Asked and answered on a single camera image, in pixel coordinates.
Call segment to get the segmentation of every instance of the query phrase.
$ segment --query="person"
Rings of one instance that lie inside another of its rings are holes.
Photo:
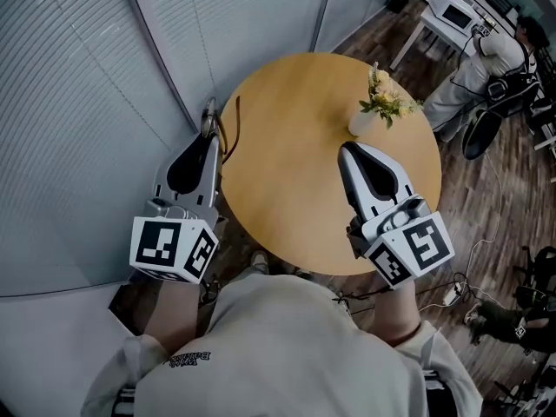
[[[518,70],[526,60],[529,72],[534,73],[534,51],[549,45],[545,31],[531,17],[518,19],[514,38],[496,32],[483,37],[474,30],[472,39],[477,53],[462,62],[423,104],[423,113],[443,142],[451,141],[471,122],[486,99],[491,76]]]
[[[149,335],[126,341],[93,382],[82,415],[480,414],[466,369],[420,320],[412,282],[378,295],[370,334],[338,300],[312,281],[269,276],[257,252],[222,289],[203,337],[168,349]]]
[[[556,315],[535,308],[505,309],[493,301],[480,301],[466,313],[464,323],[471,328],[474,344],[483,335],[505,343],[519,344],[524,349],[551,354],[556,352]],[[525,333],[518,336],[516,329]]]

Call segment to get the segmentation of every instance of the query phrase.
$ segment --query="white t-shirt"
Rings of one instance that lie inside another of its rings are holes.
[[[83,415],[110,415],[109,395],[117,390],[107,384],[112,376],[125,377],[127,386],[142,377],[137,417],[427,417],[423,369],[432,369],[452,392],[459,417],[479,416],[479,392],[428,322],[394,349],[359,330],[334,298],[289,275],[232,282],[220,294],[207,333],[163,364],[145,374],[162,356],[144,336],[135,340],[138,348],[117,355],[91,388]],[[125,361],[130,354],[136,358]],[[114,363],[139,374],[114,375]]]
[[[480,51],[476,59],[481,60],[490,76],[502,77],[508,71],[516,70],[523,64],[524,54],[520,43],[508,34],[493,32],[479,40]],[[529,72],[537,68],[534,55],[528,55]]]

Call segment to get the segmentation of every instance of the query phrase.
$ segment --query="pants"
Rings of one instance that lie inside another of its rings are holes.
[[[478,320],[474,330],[476,336],[491,335],[505,343],[520,344],[520,339],[515,334],[515,325],[522,317],[520,311],[504,309],[492,301],[484,301],[477,312],[483,320]]]
[[[470,57],[444,79],[423,104],[423,113],[443,142],[451,141],[481,108],[489,75],[479,57]]]

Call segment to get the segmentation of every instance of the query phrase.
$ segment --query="wooden floor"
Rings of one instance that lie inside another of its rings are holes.
[[[336,52],[355,57],[367,63],[379,62],[384,69],[392,62],[402,44],[418,23],[425,4],[411,0],[400,14],[383,11],[344,42]],[[443,54],[445,46],[435,44],[427,52],[433,36],[422,33],[408,51],[393,78],[417,99],[424,100],[447,76],[458,62],[454,55]],[[547,151],[533,151],[539,141],[529,135],[526,125],[516,116],[504,122],[494,143],[488,150],[493,167],[500,176],[502,208],[500,227],[492,244],[480,244],[469,269],[472,285],[492,295],[505,307],[513,306],[512,292],[518,284],[511,270],[514,264],[524,264],[521,246],[529,245],[534,252],[556,242],[556,184],[549,179],[556,175],[553,161]],[[442,193],[439,211],[442,213],[452,238],[456,256],[441,270],[422,277],[417,290],[431,288],[451,281],[457,271],[465,272],[471,247],[480,239],[493,236],[497,222],[500,190],[493,167],[486,157],[473,162],[461,154],[461,137],[440,146],[442,160]],[[257,243],[248,236],[232,212],[222,201],[221,214],[229,218],[226,234],[211,270],[225,282],[248,265],[249,257]],[[274,268],[291,269],[275,257]],[[318,275],[317,280],[334,291],[361,294],[369,290],[372,275],[329,277]],[[418,296],[421,308],[431,303],[441,303],[445,289],[438,289]],[[512,386],[528,380],[544,360],[542,354],[525,356],[519,347],[486,338],[478,347],[469,344],[467,330],[461,325],[463,314],[472,302],[459,303],[452,308],[426,308],[422,311],[448,338],[466,366],[479,390],[486,398],[493,398],[497,389],[493,381]],[[373,319],[371,301],[350,303],[354,320],[368,328]]]

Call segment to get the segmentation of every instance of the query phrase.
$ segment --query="round wooden table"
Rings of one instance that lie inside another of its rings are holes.
[[[241,96],[240,140],[222,169],[228,205],[264,248],[311,272],[355,275],[374,270],[369,260],[354,258],[346,237],[354,211],[337,163],[340,146],[355,140],[348,123],[358,101],[368,98],[368,72],[368,64],[346,56],[286,56],[248,77],[222,113],[233,142],[235,98]],[[416,193],[436,209],[440,155],[420,111],[394,120],[391,129],[386,122],[375,122],[356,140],[398,161]]]

